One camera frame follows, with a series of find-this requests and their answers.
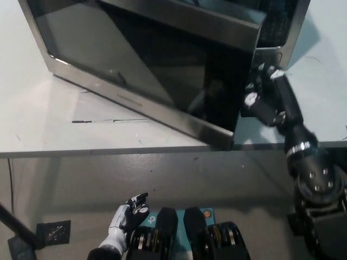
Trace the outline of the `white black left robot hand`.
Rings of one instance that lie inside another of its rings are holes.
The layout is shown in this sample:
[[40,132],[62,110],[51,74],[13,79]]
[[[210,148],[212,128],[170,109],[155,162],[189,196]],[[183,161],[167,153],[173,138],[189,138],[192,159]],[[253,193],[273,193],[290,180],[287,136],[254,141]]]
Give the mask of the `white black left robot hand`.
[[120,205],[109,225],[109,233],[117,229],[124,234],[131,234],[150,213],[146,203],[148,195],[147,192],[138,194]]

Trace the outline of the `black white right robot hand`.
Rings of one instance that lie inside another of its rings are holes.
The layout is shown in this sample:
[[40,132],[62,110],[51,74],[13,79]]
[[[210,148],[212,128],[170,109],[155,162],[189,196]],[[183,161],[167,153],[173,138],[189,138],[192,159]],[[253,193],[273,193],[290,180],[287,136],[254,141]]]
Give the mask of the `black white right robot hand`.
[[284,70],[263,63],[250,71],[243,107],[267,127],[286,135],[303,116]]

